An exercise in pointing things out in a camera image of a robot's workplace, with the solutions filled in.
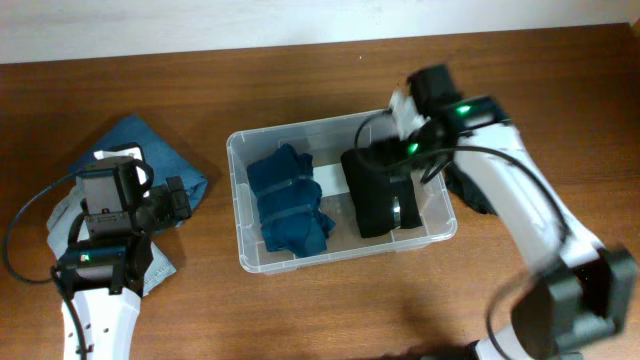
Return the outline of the black taped cloth bundle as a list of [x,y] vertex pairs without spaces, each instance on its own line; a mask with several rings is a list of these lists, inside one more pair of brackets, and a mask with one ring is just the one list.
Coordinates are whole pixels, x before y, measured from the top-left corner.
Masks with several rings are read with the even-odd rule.
[[444,172],[447,189],[467,207],[476,213],[496,215],[495,209],[483,192],[455,163],[448,164]]
[[370,170],[362,164],[355,150],[344,152],[340,160],[362,238],[422,225],[409,174],[387,176]]

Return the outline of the navy blue taped cloth bundle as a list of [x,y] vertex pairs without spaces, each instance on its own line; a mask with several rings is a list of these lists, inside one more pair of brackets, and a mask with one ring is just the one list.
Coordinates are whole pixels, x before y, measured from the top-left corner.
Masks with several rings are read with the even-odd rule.
[[287,143],[247,167],[266,250],[304,258],[328,249],[335,222],[321,209],[322,188],[314,180],[313,156]]

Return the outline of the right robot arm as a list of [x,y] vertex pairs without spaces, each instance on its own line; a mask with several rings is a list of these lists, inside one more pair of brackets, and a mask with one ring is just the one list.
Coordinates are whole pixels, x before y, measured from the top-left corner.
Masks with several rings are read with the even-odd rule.
[[502,285],[485,312],[486,338],[470,359],[578,359],[580,348],[626,327],[638,265],[609,250],[562,202],[511,117],[492,96],[464,97],[446,65],[407,78],[389,104],[398,139],[375,170],[454,164],[509,230],[527,271]]

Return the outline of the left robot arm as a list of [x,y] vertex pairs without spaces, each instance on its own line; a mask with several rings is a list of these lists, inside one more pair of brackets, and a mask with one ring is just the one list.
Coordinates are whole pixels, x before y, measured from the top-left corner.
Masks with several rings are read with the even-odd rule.
[[131,156],[96,160],[78,173],[84,190],[67,248],[51,268],[60,293],[66,359],[126,359],[153,261],[152,236],[192,215],[179,176],[154,183]]

